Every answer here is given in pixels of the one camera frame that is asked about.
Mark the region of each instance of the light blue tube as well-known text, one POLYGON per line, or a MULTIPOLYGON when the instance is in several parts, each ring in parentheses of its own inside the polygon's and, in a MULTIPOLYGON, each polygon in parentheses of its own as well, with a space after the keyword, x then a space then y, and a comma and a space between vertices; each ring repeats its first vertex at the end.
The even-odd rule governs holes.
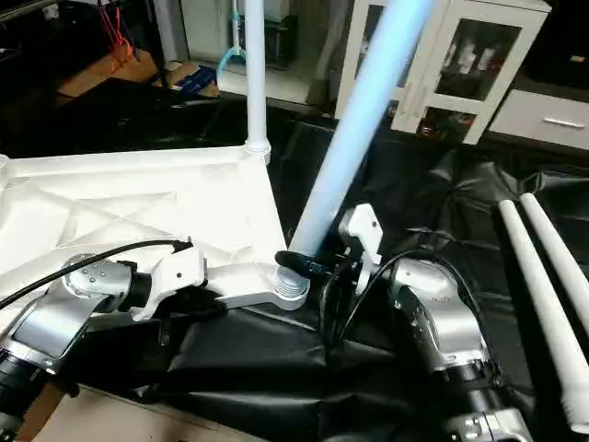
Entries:
MULTIPOLYGON (((389 0, 289 250, 317 253, 412 56, 432 2, 389 0)), ((285 270, 278 272, 275 288, 285 296, 300 295, 308 282, 285 270)))

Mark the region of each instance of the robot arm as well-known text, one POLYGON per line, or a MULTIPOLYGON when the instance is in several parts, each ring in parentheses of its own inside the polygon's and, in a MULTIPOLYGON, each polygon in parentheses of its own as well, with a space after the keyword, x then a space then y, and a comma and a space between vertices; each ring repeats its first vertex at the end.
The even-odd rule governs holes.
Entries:
MULTIPOLYGON (((93 255, 77 255, 69 267, 93 255)), ((30 302, 0 340, 0 440, 11 441, 49 375, 56 375, 84 336, 93 313, 129 311, 149 320, 177 290, 205 282, 202 252, 188 248, 165 256, 151 273, 134 262, 102 260, 51 283, 30 302)))
MULTIPOLYGON (((380 271, 376 252, 383 233, 369 204, 346 212, 339 232, 348 246, 346 255, 361 264, 355 287, 358 302, 371 285, 369 280, 380 274, 388 282, 391 310, 399 310, 411 326, 413 341, 438 389, 433 397, 441 401, 440 417, 451 439, 531 442, 522 415, 506 405, 503 391, 495 385, 496 365, 479 321, 459 296, 450 269, 437 262, 400 258, 392 270, 380 271)), ((276 258, 304 277, 330 272, 300 254, 281 252, 276 258)))
POLYGON ((491 355, 454 276, 435 262, 401 259, 384 276, 392 308, 411 325, 426 368, 447 409, 445 430, 455 441, 531 442, 520 412, 494 385, 491 355))

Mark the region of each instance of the black cable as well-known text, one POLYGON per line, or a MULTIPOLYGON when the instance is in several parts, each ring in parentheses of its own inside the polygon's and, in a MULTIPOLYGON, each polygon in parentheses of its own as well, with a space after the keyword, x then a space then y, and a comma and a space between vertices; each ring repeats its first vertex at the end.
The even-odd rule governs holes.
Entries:
POLYGON ((3 308, 8 307, 15 301, 21 299, 24 295, 29 294, 33 290, 38 289, 39 287, 43 287, 44 285, 61 278, 71 272, 75 272, 76 270, 81 269, 82 267, 86 267, 89 264, 93 264, 94 262, 102 261, 105 258, 108 258, 112 255, 117 255, 119 253, 123 253, 124 251, 133 250, 133 249, 141 249, 143 247, 151 247, 151 246, 174 246, 174 249, 178 247, 179 250, 186 249, 188 243, 179 241, 177 239, 151 239, 148 241, 140 241, 134 242, 133 244, 127 244, 126 246, 120 246, 116 249, 112 249, 109 251, 105 251, 104 253, 100 253, 99 255, 92 256, 90 258, 86 258, 80 262, 76 262, 75 264, 69 265, 61 270, 58 270, 55 273, 49 274, 38 281, 35 281, 32 284, 27 285, 26 287, 21 288, 17 292, 13 293, 9 297, 5 297, 4 299, 0 300, 0 310, 3 308))
POLYGON ((333 273, 329 276, 323 287, 321 288, 321 293, 319 294, 319 314, 318 314, 318 332, 319 335, 323 338, 323 344, 327 348, 331 347, 331 336, 327 335, 325 330, 326 324, 326 312, 327 312, 327 305, 328 305, 328 297, 329 292, 331 291, 332 287, 340 280, 340 276, 350 269, 353 265, 353 260, 346 260, 338 264, 333 271, 333 273))
POLYGON ((363 304, 363 302, 366 299, 366 296, 368 295, 368 293, 370 293, 370 290, 372 289, 372 286, 375 284, 375 282, 377 280, 379 280, 380 277, 383 275, 383 273, 391 265, 395 264, 395 262, 397 262, 401 258, 403 258, 403 257, 405 257, 405 256, 407 256, 407 255, 409 255, 411 253, 415 253, 415 252, 418 252, 418 251, 420 251, 420 250, 405 250, 405 251, 403 251, 403 252, 401 252, 401 253, 393 256, 390 260, 388 260, 387 262, 385 262, 383 265, 380 266, 380 268, 378 269, 378 271, 373 275, 373 277, 368 282, 368 285, 366 286, 366 288, 364 289, 364 291, 362 292, 362 294, 358 297, 358 300, 356 301, 356 304, 354 305, 354 307, 352 309, 352 312, 350 313, 350 315, 348 316, 348 319, 343 324, 343 327, 341 328, 340 334, 338 334, 335 342, 333 343, 333 348, 337 347, 340 344, 340 342, 343 340, 343 337, 345 336, 346 332, 350 328, 350 324, 352 323, 352 320, 353 320, 354 316, 356 316, 356 313, 357 313, 358 309, 363 304))

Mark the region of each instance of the white pipe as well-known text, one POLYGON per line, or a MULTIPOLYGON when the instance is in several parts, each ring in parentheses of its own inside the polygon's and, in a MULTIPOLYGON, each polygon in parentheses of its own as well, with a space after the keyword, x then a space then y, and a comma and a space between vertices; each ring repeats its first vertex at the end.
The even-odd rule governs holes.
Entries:
MULTIPOLYGON (((432 0, 388 2, 289 250, 307 256, 317 253, 412 56, 431 5, 432 0)), ((284 296, 299 296, 307 284, 281 269, 274 286, 284 296)))
POLYGON ((231 4, 231 26, 233 28, 233 50, 241 53, 241 46, 239 45, 239 13, 237 12, 237 0, 233 0, 231 4))
POLYGON ((264 2, 246 1, 246 54, 248 66, 248 140, 246 152, 270 154, 266 135, 266 55, 264 52, 264 2))
POLYGON ((572 431, 589 434, 589 366, 583 350, 514 203, 501 201, 499 209, 559 376, 562 409, 572 431))
POLYGON ((522 206, 534 227, 562 285, 569 294, 577 315, 589 333, 589 283, 542 206, 531 193, 521 197, 522 206))

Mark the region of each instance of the cabinet drawer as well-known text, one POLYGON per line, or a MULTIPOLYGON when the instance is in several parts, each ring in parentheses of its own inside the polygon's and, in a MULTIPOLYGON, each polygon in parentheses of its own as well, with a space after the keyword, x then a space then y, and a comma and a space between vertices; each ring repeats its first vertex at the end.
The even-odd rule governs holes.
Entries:
POLYGON ((491 131, 589 149, 589 104, 512 90, 491 131))

